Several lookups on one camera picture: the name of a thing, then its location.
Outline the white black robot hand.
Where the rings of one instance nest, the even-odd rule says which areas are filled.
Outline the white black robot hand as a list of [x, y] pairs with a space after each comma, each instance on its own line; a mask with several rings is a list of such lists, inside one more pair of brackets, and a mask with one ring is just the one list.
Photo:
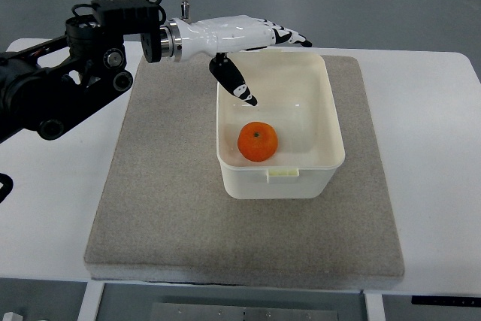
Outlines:
[[312, 46], [306, 37], [295, 30], [247, 15], [200, 20], [195, 23], [175, 18], [160, 27], [161, 57], [171, 58], [175, 62], [186, 62], [201, 53], [210, 56], [209, 71], [217, 82], [229, 94], [252, 106], [257, 105], [257, 99], [228, 55], [277, 44]]

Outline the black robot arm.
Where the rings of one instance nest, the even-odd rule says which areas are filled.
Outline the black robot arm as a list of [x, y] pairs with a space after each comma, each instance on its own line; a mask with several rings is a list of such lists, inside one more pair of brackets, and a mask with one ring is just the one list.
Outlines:
[[1, 140], [26, 129], [56, 140], [133, 84], [124, 37], [139, 34], [144, 55], [158, 62], [165, 10], [150, 0], [93, 0], [90, 14], [65, 22], [65, 34], [1, 54]]

